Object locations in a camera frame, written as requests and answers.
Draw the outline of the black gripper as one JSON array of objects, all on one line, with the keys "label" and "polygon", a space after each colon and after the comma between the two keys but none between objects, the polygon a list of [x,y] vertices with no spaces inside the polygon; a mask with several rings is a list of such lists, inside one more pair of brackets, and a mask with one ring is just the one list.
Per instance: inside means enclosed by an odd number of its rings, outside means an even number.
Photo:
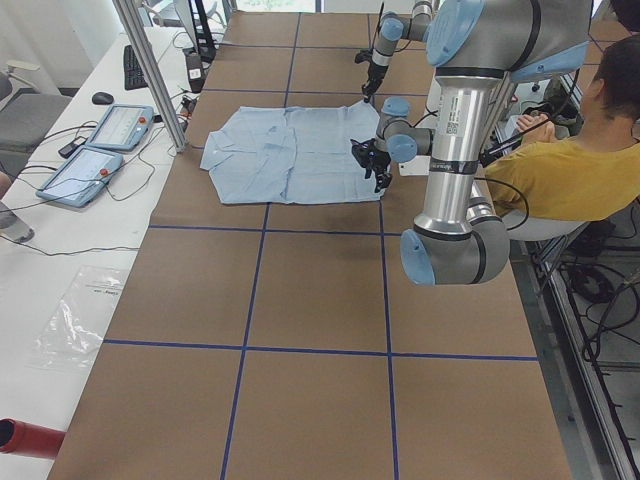
[{"label": "black gripper", "polygon": [[375,193],[380,193],[389,187],[393,175],[388,171],[391,158],[387,152],[378,149],[372,142],[356,142],[355,159],[365,170],[366,176],[375,174]]},{"label": "black gripper", "polygon": [[371,62],[367,71],[367,80],[362,86],[363,101],[370,103],[372,97],[383,83],[386,75],[386,67]]}]

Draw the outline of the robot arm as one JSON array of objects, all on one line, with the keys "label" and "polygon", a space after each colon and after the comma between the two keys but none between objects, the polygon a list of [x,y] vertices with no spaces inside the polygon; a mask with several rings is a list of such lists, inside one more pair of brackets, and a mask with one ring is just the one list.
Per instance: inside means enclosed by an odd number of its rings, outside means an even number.
[{"label": "robot arm", "polygon": [[507,83],[566,74],[585,60],[592,5],[588,1],[446,1],[415,3],[403,18],[383,14],[363,84],[372,97],[400,40],[426,46],[440,87],[436,122],[412,126],[401,98],[383,105],[375,136],[354,141],[352,154],[378,189],[391,180],[391,162],[429,157],[423,210],[401,236],[401,260],[418,285],[478,284],[496,277],[509,256],[501,218],[476,186],[481,150]]},{"label": "robot arm", "polygon": [[360,50],[354,59],[356,64],[368,64],[367,79],[361,86],[365,103],[371,102],[383,83],[391,58],[401,51],[400,40],[428,44],[430,26],[438,7],[439,1],[416,1],[411,16],[404,18],[395,12],[384,12],[384,6],[381,6],[371,46]]}]

